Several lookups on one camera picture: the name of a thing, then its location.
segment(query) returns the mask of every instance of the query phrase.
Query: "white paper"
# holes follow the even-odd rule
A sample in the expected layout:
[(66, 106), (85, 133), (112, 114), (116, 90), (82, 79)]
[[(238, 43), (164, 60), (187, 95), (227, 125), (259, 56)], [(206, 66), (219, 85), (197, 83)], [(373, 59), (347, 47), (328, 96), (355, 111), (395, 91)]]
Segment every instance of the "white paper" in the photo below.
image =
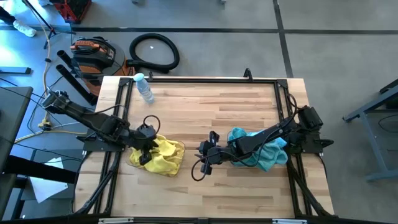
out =
[[(54, 158), (49, 162), (50, 163), (45, 164), (48, 166), (54, 166), (63, 169), (61, 157)], [(66, 183), (53, 180), (45, 180), (37, 177), (30, 177), (30, 181), (32, 182), (33, 191), (35, 192), (36, 200), (38, 203), (68, 188), (68, 184)]]

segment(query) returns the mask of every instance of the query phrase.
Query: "yellow cloth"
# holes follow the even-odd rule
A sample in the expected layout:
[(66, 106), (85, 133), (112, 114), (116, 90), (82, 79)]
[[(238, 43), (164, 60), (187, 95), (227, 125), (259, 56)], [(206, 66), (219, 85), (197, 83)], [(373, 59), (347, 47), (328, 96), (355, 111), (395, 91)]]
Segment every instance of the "yellow cloth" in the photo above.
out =
[(167, 140), (159, 134), (156, 137), (154, 141), (158, 147), (150, 150), (152, 159), (144, 166), (140, 165), (139, 157), (142, 155), (141, 151), (131, 148), (130, 165), (148, 170), (149, 172), (173, 177), (180, 168), (185, 147), (182, 143)]

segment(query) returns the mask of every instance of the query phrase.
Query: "orange shop vacuum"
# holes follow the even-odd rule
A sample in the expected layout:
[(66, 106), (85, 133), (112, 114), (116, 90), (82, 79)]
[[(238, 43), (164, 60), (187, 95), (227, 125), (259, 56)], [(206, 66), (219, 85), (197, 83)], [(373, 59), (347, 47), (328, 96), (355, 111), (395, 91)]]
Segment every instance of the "orange shop vacuum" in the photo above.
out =
[[(141, 41), (147, 39), (158, 39), (167, 44), (174, 54), (174, 62), (168, 65), (158, 65), (145, 62), (139, 58), (135, 53), (135, 48)], [(92, 105), (96, 103), (104, 76), (131, 76), (140, 68), (168, 73), (180, 61), (180, 56), (174, 43), (160, 34), (144, 34), (135, 38), (130, 45), (132, 57), (130, 60), (126, 59), (120, 46), (104, 40), (102, 37), (81, 37), (70, 46), (70, 50), (73, 54), (72, 58), (64, 50), (58, 51), (57, 55), (72, 71), (69, 72), (63, 65), (57, 65), (56, 69)], [(77, 82), (76, 78), (81, 78), (84, 81), (89, 93)]]

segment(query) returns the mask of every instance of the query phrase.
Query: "bottle cap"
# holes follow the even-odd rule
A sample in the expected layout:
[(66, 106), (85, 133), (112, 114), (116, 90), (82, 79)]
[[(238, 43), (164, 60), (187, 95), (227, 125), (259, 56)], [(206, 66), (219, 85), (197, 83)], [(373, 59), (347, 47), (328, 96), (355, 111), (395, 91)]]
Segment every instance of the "bottle cap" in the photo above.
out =
[(142, 74), (142, 73), (137, 73), (137, 74), (135, 74), (135, 75), (133, 76), (132, 79), (134, 79), (134, 81), (136, 81), (136, 82), (139, 82), (139, 81), (141, 81), (141, 80), (144, 79), (144, 74)]

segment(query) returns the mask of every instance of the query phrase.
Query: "plastic water bottle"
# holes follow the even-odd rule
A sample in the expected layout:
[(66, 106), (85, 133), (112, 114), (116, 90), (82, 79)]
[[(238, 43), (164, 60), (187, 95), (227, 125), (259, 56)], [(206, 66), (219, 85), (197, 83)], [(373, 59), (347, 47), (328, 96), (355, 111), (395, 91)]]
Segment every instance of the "plastic water bottle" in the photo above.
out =
[(134, 75), (133, 79), (134, 81), (136, 81), (137, 89), (141, 94), (141, 96), (143, 97), (143, 99), (145, 100), (145, 102), (147, 102), (148, 104), (153, 104), (155, 102), (155, 97), (152, 91), (150, 90), (150, 86), (147, 80), (145, 80), (144, 78), (144, 74), (137, 73)]

